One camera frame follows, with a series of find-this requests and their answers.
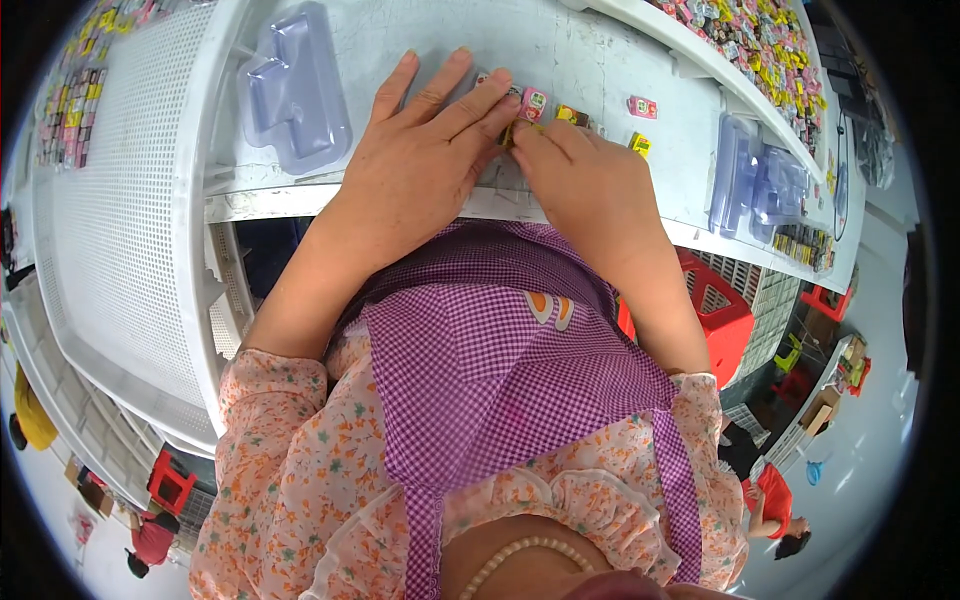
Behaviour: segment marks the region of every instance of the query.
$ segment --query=purple checkered apron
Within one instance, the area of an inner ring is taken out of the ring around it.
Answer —
[[[557,299],[542,323],[523,291]],[[560,298],[573,301],[558,325]],[[367,282],[361,314],[383,401],[386,469],[404,487],[406,597],[440,596],[444,494],[652,411],[675,581],[696,583],[693,475],[677,389],[616,327],[613,289],[549,226],[457,221]]]

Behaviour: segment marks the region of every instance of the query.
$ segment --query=floral blouse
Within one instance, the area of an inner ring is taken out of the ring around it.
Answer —
[[[383,408],[362,323],[326,365],[241,352],[221,382],[227,433],[219,493],[190,566],[195,598],[402,598],[409,535],[403,490],[384,469]],[[327,378],[336,381],[326,397]],[[702,525],[700,584],[724,589],[747,560],[744,501],[717,462],[716,379],[680,375],[673,416],[687,444]],[[593,542],[614,568],[661,585],[680,563],[653,449],[638,413],[587,438],[452,492],[443,543],[505,516],[553,518]]]

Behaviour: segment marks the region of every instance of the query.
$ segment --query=hand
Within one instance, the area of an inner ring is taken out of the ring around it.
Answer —
[[[757,485],[756,483],[751,482],[750,488],[747,490],[747,497],[750,497],[750,498],[752,498],[753,500],[756,500],[757,502],[761,502],[761,501],[763,501],[763,499],[765,499],[767,496],[766,496],[766,494],[763,492],[763,490],[760,489],[760,486],[759,486],[759,485]]]
[[[651,243],[669,244],[640,155],[560,119],[543,132],[517,122],[513,137],[513,156],[547,220],[614,287],[643,271],[636,262]]]
[[[419,68],[408,51],[373,100],[370,124],[344,173],[340,193],[322,213],[338,217],[344,237],[373,271],[415,250],[463,209],[477,177],[502,149],[496,138],[514,120],[519,100],[505,97],[510,71],[496,69],[444,110],[441,104],[471,70],[461,48],[404,109]]]

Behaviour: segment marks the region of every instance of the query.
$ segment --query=apron strap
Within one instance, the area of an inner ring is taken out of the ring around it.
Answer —
[[[414,486],[404,487],[410,546],[407,551],[406,590],[410,600],[440,598],[441,523],[444,494]]]
[[[682,559],[673,581],[696,584],[700,581],[703,551],[700,509],[686,444],[669,411],[654,411],[654,452],[670,517],[670,547]]]

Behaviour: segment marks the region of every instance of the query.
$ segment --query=yellow shirt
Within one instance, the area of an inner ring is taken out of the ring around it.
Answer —
[[[23,374],[19,363],[16,365],[13,404],[16,408],[16,419],[20,422],[20,429],[27,442],[37,450],[50,447],[57,437],[57,428],[50,422],[46,411],[36,399],[36,394],[30,389],[30,382],[27,381],[27,376]]]

